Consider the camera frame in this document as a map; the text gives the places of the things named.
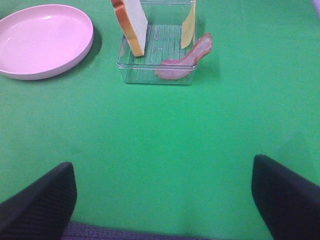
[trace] bread slice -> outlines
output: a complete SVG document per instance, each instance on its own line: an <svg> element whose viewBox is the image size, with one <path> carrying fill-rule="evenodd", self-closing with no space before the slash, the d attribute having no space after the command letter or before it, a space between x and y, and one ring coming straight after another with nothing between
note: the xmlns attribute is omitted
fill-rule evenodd
<svg viewBox="0 0 320 240"><path fill-rule="evenodd" d="M135 57L145 55L148 20L140 0L111 0L124 35Z"/></svg>

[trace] green tablecloth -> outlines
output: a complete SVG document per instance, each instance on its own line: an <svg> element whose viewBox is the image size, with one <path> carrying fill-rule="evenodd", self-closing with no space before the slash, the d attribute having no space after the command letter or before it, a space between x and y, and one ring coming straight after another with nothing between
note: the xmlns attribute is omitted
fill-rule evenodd
<svg viewBox="0 0 320 240"><path fill-rule="evenodd" d="M0 18L48 3L1 0ZM190 86L123 83L109 0L50 3L85 11L94 43L48 80L0 76L0 201L70 161L74 221L267 240L254 155L319 184L320 21L309 0L199 0L198 35L211 32L214 50Z"/></svg>

